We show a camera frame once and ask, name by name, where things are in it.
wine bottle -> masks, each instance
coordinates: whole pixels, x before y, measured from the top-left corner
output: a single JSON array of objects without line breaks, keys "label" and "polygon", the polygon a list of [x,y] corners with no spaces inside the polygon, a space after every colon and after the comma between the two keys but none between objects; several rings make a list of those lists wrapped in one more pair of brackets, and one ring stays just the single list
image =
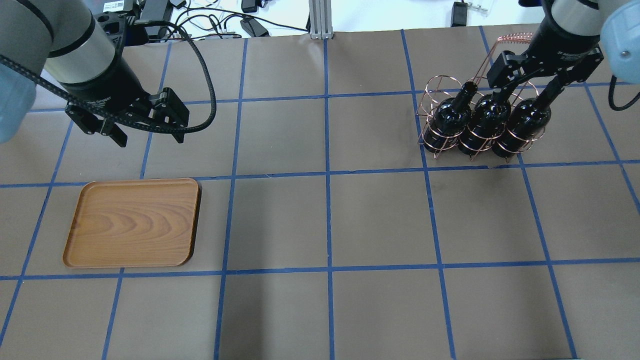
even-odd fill
[{"label": "wine bottle", "polygon": [[552,81],[537,98],[523,100],[511,113],[505,131],[492,145],[493,152],[501,158],[510,159],[522,151],[551,120],[549,105],[564,90]]},{"label": "wine bottle", "polygon": [[458,137],[458,149],[472,158],[487,150],[511,114],[511,91],[484,95],[471,113],[471,120]]},{"label": "wine bottle", "polygon": [[476,94],[477,85],[467,81],[456,97],[442,101],[433,113],[430,126],[423,134],[427,151],[438,154],[455,145],[457,136],[471,118],[469,103]]}]

white floor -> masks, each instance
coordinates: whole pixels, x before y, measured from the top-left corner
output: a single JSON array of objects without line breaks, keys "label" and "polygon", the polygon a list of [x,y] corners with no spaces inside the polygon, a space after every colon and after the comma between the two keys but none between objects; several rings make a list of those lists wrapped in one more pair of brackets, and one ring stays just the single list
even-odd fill
[{"label": "white floor", "polygon": [[[208,0],[192,0],[192,7],[198,4],[207,5]],[[241,12],[241,0],[219,0],[211,8],[221,8]],[[381,31],[418,28],[447,28],[451,25],[451,0],[333,0],[332,22],[334,31]],[[503,25],[539,23],[544,18],[542,8],[522,8],[517,0],[477,0],[473,5],[480,5],[487,12],[470,9],[467,25]],[[175,10],[173,19],[183,12]],[[225,16],[221,12],[213,13]],[[265,8],[259,8],[252,15],[263,17],[276,23],[304,28],[307,24],[309,5],[307,0],[271,0]],[[204,18],[197,19],[203,27],[208,26]],[[228,30],[247,37],[248,34],[239,25],[239,18],[228,22]],[[262,22],[271,36],[297,35],[299,31],[278,28]],[[194,36],[204,35],[205,31],[194,26],[187,26]]]}]

white label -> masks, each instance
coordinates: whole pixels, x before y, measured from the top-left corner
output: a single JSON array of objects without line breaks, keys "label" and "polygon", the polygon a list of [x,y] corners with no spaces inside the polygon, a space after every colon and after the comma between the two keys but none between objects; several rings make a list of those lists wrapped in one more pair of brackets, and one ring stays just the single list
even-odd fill
[{"label": "white label", "polygon": [[103,12],[121,12],[124,10],[124,1],[112,1],[110,3],[104,3]]}]

wooden tray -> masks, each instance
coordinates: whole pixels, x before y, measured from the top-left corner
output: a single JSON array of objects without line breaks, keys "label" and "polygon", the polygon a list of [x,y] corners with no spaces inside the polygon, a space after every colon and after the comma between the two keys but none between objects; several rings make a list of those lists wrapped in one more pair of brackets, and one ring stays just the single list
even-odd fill
[{"label": "wooden tray", "polygon": [[183,264],[193,253],[199,206],[194,179],[89,183],[62,261],[70,268]]}]

